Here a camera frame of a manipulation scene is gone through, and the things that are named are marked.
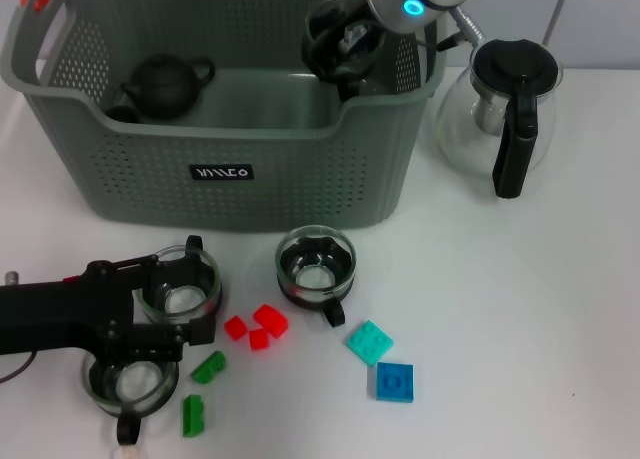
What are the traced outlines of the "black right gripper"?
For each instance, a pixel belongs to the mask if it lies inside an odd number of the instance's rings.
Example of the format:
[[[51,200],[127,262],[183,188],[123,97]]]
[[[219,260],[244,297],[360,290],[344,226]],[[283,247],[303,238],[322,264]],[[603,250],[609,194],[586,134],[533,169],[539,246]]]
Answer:
[[[318,53],[318,78],[339,82],[342,102],[375,94],[372,68],[384,45],[384,28],[369,11],[348,9],[344,14],[344,32],[338,49],[322,49]]]

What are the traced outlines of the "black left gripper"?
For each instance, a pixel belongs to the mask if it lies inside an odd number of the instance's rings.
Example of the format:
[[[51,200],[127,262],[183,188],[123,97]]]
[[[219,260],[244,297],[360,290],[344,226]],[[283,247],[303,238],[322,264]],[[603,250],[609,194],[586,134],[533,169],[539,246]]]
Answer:
[[[60,282],[1,288],[3,355],[79,348],[112,362],[180,362],[185,345],[212,344],[216,319],[133,323],[132,292],[164,271],[158,254],[89,264]]]

